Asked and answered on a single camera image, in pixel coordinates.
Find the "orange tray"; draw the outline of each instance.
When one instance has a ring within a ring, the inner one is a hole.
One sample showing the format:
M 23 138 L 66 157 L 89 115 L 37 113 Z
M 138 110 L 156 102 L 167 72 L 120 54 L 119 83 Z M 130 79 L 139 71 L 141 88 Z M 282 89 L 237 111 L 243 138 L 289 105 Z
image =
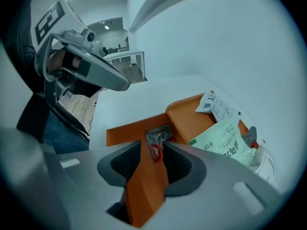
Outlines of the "orange tray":
M 146 131 L 169 124 L 175 142 L 188 145 L 190 140 L 216 123 L 212 114 L 195 112 L 202 96 L 199 94 L 171 103 L 163 114 L 106 131 L 107 146 L 141 141 L 141 161 L 127 183 L 126 206 L 133 226 L 141 227 L 155 214 L 164 202 L 164 191 L 168 186 L 163 162 L 154 163 L 152 160 Z M 248 132 L 242 121 L 238 126 L 241 134 Z

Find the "wooden floor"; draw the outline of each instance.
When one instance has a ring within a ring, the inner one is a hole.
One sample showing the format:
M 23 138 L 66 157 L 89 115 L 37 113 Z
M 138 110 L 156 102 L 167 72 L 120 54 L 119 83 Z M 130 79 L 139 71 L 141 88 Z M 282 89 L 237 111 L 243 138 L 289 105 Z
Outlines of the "wooden floor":
M 130 57 L 122 58 L 121 63 L 119 59 L 113 60 L 112 63 L 116 69 L 127 76 L 131 84 L 146 81 L 142 79 L 142 72 L 137 66 L 130 67 Z M 98 99 L 99 93 L 97 92 L 91 98 L 68 93 L 59 100 L 59 103 L 79 120 L 89 134 L 91 134 L 91 125 L 95 111 L 94 104 Z

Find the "jeans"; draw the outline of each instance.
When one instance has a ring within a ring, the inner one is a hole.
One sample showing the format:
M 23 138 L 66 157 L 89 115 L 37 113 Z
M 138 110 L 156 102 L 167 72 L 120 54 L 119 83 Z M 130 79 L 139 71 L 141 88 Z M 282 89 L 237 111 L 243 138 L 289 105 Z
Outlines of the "jeans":
M 50 112 L 43 135 L 43 143 L 53 146 L 57 154 L 86 151 L 89 143 L 79 133 L 65 126 Z

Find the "red snack wrapper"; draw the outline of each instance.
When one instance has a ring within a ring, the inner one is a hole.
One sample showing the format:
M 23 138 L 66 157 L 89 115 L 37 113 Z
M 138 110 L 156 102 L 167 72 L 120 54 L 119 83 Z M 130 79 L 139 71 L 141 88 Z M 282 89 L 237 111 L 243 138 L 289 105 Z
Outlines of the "red snack wrapper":
M 154 162 L 163 160 L 163 142 L 174 141 L 168 125 L 163 125 L 146 132 L 146 140 Z

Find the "light green package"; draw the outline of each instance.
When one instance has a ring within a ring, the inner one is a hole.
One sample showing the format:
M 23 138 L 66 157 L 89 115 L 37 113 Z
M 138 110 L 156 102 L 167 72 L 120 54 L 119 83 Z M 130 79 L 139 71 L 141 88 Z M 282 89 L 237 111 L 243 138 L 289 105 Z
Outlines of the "light green package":
M 249 148 L 234 120 L 224 118 L 189 142 L 193 147 L 231 157 L 245 166 L 255 158 L 256 149 Z

